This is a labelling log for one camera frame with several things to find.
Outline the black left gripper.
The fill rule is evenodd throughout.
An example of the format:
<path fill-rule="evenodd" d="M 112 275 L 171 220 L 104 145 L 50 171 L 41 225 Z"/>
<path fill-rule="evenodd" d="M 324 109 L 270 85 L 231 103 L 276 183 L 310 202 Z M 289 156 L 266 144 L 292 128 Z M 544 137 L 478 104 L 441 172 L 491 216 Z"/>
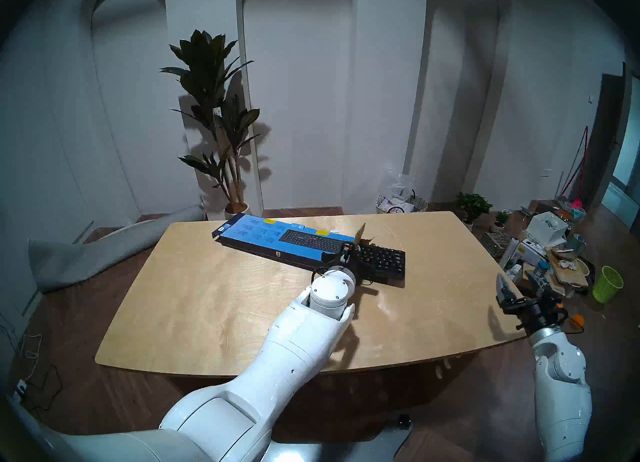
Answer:
<path fill-rule="evenodd" d="M 357 284 L 373 283 L 375 269 L 362 258 L 362 247 L 359 244 L 342 244 L 341 266 L 354 274 Z"/>

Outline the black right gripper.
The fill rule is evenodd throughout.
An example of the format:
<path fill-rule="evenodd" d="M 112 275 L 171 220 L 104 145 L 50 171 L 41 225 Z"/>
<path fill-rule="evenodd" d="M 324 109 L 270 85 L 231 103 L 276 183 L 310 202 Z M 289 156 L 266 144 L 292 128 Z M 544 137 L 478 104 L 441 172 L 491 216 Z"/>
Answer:
<path fill-rule="evenodd" d="M 568 311 L 561 308 L 561 295 L 550 290 L 545 276 L 527 271 L 527 279 L 535 297 L 518 297 L 511 288 L 511 279 L 504 273 L 496 278 L 496 300 L 505 315 L 515 316 L 520 321 L 516 330 L 533 334 L 543 328 L 562 326 L 568 320 Z"/>

